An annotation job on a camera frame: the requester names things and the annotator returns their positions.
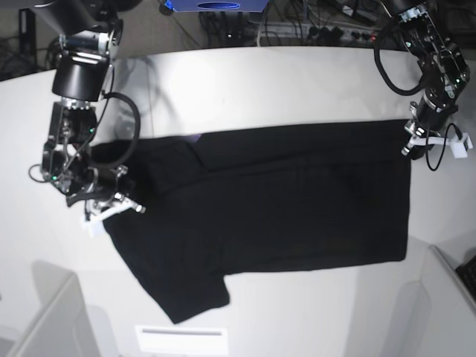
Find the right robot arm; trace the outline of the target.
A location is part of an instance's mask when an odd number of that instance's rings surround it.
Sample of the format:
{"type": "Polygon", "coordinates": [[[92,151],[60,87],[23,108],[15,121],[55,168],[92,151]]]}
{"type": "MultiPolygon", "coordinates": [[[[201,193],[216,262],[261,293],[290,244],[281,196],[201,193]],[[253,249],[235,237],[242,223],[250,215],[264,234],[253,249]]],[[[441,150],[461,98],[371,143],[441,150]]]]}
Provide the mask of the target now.
{"type": "Polygon", "coordinates": [[[140,138],[141,114],[125,94],[103,89],[115,80],[114,61],[123,34],[119,15],[137,5],[137,1],[44,1],[33,7],[58,32],[60,48],[52,87],[60,99],[53,105],[39,171],[45,183],[64,195],[67,206],[84,203],[87,222],[129,209],[146,210],[133,197],[134,184],[125,165],[140,138]],[[103,116],[93,105],[111,99],[131,109],[133,133],[118,158],[99,162],[92,158],[90,144],[103,116]]]}

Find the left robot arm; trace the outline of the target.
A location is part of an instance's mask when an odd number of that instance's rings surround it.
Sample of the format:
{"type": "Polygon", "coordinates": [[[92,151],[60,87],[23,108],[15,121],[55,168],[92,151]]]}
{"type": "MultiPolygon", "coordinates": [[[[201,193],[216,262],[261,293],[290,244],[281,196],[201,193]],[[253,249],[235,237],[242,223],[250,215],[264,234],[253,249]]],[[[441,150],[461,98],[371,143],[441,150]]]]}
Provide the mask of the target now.
{"type": "Polygon", "coordinates": [[[457,99],[470,80],[470,69],[430,1],[383,1],[382,5],[389,19],[374,42],[374,61],[382,79],[396,94],[412,96],[422,92],[420,102],[411,104],[412,118],[405,130],[410,139],[421,138],[423,144],[408,142],[402,150],[403,155],[417,160],[427,156],[434,146],[430,140],[439,138],[441,131],[449,127],[450,117],[458,111],[457,99]],[[417,58],[422,72],[412,89],[396,86],[382,65],[382,43],[393,30],[417,58]]]}

